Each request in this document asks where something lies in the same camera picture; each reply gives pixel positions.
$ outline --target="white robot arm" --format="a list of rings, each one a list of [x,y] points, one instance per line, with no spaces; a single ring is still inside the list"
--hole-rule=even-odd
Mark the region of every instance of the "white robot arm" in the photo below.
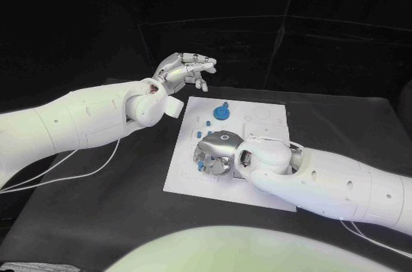
[[[200,72],[216,72],[216,60],[171,54],[153,78],[76,90],[49,104],[0,115],[0,187],[42,158],[94,148],[153,126],[166,113],[177,118],[183,102],[168,96],[184,86],[207,91]]]
[[[207,135],[194,161],[213,156],[200,170],[222,175],[230,167],[252,187],[324,217],[379,224],[412,235],[412,178],[311,148],[291,149],[279,139],[232,132]]]

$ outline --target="blue object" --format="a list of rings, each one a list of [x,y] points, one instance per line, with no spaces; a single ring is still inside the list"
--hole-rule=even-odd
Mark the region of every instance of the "blue object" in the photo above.
[[[203,161],[199,161],[199,163],[197,163],[197,170],[202,171],[202,168],[203,168]]]
[[[216,109],[213,111],[213,116],[217,120],[226,120],[229,118],[230,111],[229,111],[228,107],[229,107],[228,102],[223,103],[223,106],[216,107]]]

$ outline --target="blue knob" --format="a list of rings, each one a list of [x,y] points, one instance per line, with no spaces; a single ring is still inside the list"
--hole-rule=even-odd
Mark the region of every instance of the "blue knob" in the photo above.
[[[199,161],[199,163],[197,163],[197,170],[202,171],[202,168],[203,168],[203,162]]]
[[[217,120],[226,120],[229,118],[230,111],[229,111],[228,107],[229,107],[228,102],[223,103],[222,107],[216,107],[216,109],[213,111],[213,116]]]

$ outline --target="blue circular component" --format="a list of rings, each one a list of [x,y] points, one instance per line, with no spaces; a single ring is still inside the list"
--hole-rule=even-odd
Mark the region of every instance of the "blue circular component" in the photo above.
[[[199,163],[197,163],[197,170],[202,171],[202,168],[203,168],[203,162],[199,161]]]
[[[213,116],[217,120],[226,120],[229,118],[230,111],[229,111],[228,107],[229,107],[228,102],[223,103],[222,107],[216,107],[216,109],[213,111]]]

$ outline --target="black tablecloth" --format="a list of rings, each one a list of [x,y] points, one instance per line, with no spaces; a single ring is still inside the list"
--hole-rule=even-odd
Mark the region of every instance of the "black tablecloth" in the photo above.
[[[412,175],[412,141],[385,99],[229,87],[212,87],[203,93],[186,86],[174,97],[187,103],[189,96],[284,104],[292,141]],[[1,243],[0,261],[104,270],[157,237],[187,228],[229,224],[307,236],[396,270],[410,271],[410,260],[354,236],[337,220],[304,210],[292,213],[163,192],[181,119],[183,112],[179,119],[164,116],[154,127],[125,137],[112,161],[95,175],[36,189]],[[45,180],[99,168],[114,146],[76,152]],[[360,228],[366,235],[412,252],[412,237],[372,224]]]

